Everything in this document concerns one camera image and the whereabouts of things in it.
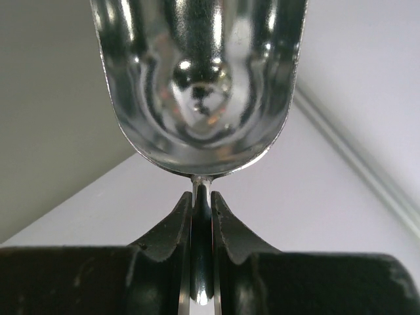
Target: white wall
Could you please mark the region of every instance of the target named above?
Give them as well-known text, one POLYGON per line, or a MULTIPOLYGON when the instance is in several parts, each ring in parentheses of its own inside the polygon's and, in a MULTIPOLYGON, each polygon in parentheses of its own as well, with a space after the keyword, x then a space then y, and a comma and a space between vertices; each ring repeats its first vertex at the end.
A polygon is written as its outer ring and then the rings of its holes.
POLYGON ((299 83, 420 205, 420 1, 309 0, 299 83))
POLYGON ((133 153, 86 0, 0 1, 0 242, 133 153))

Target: gray wall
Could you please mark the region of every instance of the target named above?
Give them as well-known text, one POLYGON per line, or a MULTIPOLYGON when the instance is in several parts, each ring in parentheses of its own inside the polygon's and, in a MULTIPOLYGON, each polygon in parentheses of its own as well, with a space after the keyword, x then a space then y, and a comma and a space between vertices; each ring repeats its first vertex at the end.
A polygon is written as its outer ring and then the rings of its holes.
POLYGON ((0 1, 0 242, 133 153, 88 0, 0 1))

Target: metal stem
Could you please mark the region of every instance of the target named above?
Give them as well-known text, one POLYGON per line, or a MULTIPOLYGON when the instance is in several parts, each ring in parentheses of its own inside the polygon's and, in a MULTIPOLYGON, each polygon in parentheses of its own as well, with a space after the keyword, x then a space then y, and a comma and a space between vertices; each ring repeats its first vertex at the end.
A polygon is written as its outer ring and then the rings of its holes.
POLYGON ((211 179, 205 176, 192 177, 190 296, 199 305, 206 305, 213 297, 211 179))

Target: shiny metal bowl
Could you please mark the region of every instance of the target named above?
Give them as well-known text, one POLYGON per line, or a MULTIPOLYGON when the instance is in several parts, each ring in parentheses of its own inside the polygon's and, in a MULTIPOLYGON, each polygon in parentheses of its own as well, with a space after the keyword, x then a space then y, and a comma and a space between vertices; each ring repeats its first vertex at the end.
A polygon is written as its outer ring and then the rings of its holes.
POLYGON ((92 0, 119 126, 146 159, 219 177, 284 126, 306 0, 92 0))

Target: chrome surface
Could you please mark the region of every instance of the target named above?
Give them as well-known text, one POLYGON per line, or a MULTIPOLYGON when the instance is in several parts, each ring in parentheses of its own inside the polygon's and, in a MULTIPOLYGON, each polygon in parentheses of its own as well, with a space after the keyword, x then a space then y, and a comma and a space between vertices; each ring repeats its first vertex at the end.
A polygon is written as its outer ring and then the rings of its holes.
POLYGON ((91 0, 121 130, 180 175, 261 157, 291 104, 306 0, 91 0))
POLYGON ((206 305, 213 297, 211 180, 203 176, 192 177, 190 296, 199 305, 206 305))

